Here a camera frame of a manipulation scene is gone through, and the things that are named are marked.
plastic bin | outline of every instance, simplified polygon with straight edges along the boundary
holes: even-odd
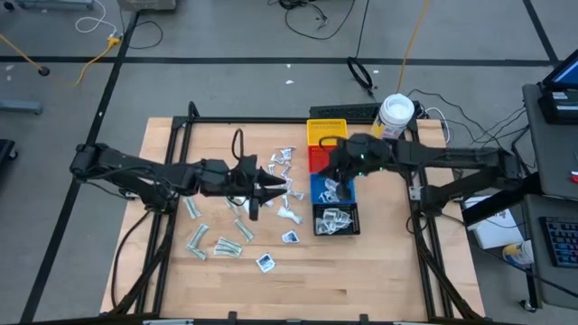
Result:
[[[331,152],[335,145],[324,145],[321,148],[319,145],[309,146],[309,173],[320,172],[329,164],[329,152]]]
[[[342,200],[339,202],[324,203],[319,196],[327,190],[325,187],[325,179],[327,177],[321,176],[320,174],[310,174],[311,181],[311,203],[313,204],[337,204],[337,203],[355,203],[355,188],[353,187],[353,180],[349,182],[349,188],[351,189],[351,200]]]
[[[319,140],[325,136],[338,136],[347,138],[347,122],[344,119],[307,120],[308,145],[319,145]],[[326,145],[337,145],[337,140],[323,140],[323,146]]]
[[[315,219],[323,217],[323,211],[329,208],[337,208],[343,212],[347,212],[351,215],[351,219],[353,222],[344,228],[339,229],[333,234],[317,234],[315,232]],[[313,204],[313,234],[315,236],[351,236],[351,235],[359,235],[361,234],[361,229],[359,229],[359,213],[358,213],[358,205],[357,203],[352,204],[336,204],[336,203],[328,203],[328,204]]]

yellow object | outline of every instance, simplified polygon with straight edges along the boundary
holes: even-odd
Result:
[[[429,5],[430,5],[430,1],[424,0],[424,7],[422,7],[422,12],[419,14],[419,18],[417,19],[417,25],[414,28],[414,32],[412,33],[412,37],[409,39],[409,44],[407,44],[406,54],[404,55],[404,61],[402,62],[401,70],[399,71],[399,80],[397,81],[396,93],[399,93],[399,90],[401,89],[401,85],[404,83],[404,74],[406,73],[406,61],[407,61],[407,58],[409,57],[409,53],[411,52],[412,47],[414,46],[415,36],[417,35],[417,31],[419,30],[419,27],[422,24],[422,21],[423,21],[424,16],[425,16],[425,12],[427,11],[427,7]]]
[[[347,122],[344,119],[307,120],[307,144],[319,145],[319,140],[327,136],[347,138]],[[323,140],[323,145],[337,145],[337,139]]]
[[[82,67],[82,70],[80,71],[80,76],[79,79],[76,80],[76,82],[74,83],[73,87],[76,87],[80,84],[80,82],[82,81],[82,79],[84,78],[84,72],[86,72],[87,68],[89,67],[90,64],[100,60],[100,58],[102,58],[103,56],[107,55],[107,53],[112,50],[112,48],[114,48],[115,46],[117,46],[120,43],[120,39],[117,37],[108,37],[108,46],[107,49],[105,51],[103,51],[102,53],[100,53],[96,58],[92,59],[91,61],[89,61],[87,64],[84,65],[84,67]]]
[[[38,69],[38,71],[42,70],[42,67],[40,65],[38,65],[38,63],[34,62],[32,59],[30,59],[28,57],[28,55],[26,55],[22,50],[20,50],[16,45],[12,44],[12,42],[10,42],[10,40],[8,40],[4,35],[2,35],[0,33],[0,40],[4,41],[6,44],[8,44],[8,46],[10,46],[14,51],[16,51],[18,54],[20,54],[20,56],[22,56],[25,60],[27,60],[28,62],[30,62],[30,64],[32,64],[34,67],[36,67],[36,69]]]

blue bin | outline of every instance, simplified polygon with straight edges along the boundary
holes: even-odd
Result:
[[[313,204],[335,204],[335,203],[355,203],[355,188],[353,187],[353,180],[349,182],[349,188],[351,189],[351,200],[341,200],[339,202],[325,203],[319,199],[319,196],[327,190],[325,187],[325,179],[327,177],[321,176],[319,174],[310,174],[311,180],[311,203]]]

black container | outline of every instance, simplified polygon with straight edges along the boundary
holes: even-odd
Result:
[[[323,211],[329,208],[337,208],[343,212],[347,212],[351,215],[351,219],[353,222],[344,228],[339,229],[338,231],[334,232],[332,235],[329,234],[317,234],[315,232],[315,219],[323,217]],[[357,203],[347,203],[347,204],[332,204],[332,203],[323,203],[323,204],[313,204],[313,234],[315,236],[352,236],[352,235],[359,235],[361,230],[359,229],[359,213],[358,213],[358,204]]]

chair wheel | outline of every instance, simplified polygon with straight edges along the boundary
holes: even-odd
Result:
[[[11,12],[14,10],[14,5],[12,3],[4,1],[4,9]]]
[[[520,305],[520,307],[524,308],[524,310],[527,312],[535,313],[537,311],[537,308],[532,307],[530,302],[527,300],[519,301],[518,304]]]
[[[10,154],[8,154],[8,159],[14,160],[14,159],[16,159],[16,158],[18,158],[18,152],[13,149],[13,150],[10,152]]]

